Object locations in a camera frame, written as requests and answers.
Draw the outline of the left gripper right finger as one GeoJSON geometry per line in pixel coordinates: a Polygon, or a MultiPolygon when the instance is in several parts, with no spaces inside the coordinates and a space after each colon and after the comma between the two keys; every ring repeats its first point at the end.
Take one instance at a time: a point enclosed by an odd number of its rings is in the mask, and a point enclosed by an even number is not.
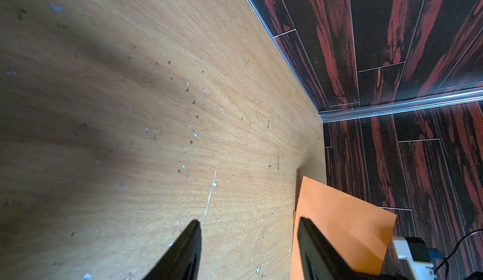
{"type": "Polygon", "coordinates": [[[358,279],[309,218],[299,219],[297,238],[304,279],[358,279]]]}

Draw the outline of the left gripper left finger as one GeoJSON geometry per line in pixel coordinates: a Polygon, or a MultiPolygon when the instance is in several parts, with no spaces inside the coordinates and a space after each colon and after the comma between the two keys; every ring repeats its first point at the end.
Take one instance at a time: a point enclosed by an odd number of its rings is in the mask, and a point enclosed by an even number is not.
{"type": "Polygon", "coordinates": [[[201,251],[201,225],[194,219],[144,279],[197,279],[201,251]]]}

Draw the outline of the orange paper sheet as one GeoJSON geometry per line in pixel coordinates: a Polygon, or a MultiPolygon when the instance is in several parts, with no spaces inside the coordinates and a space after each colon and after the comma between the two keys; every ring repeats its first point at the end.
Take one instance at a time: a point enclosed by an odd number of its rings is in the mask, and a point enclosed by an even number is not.
{"type": "Polygon", "coordinates": [[[304,176],[295,210],[291,279],[303,279],[297,239],[301,217],[317,226],[354,271],[381,273],[396,215],[304,176]]]}

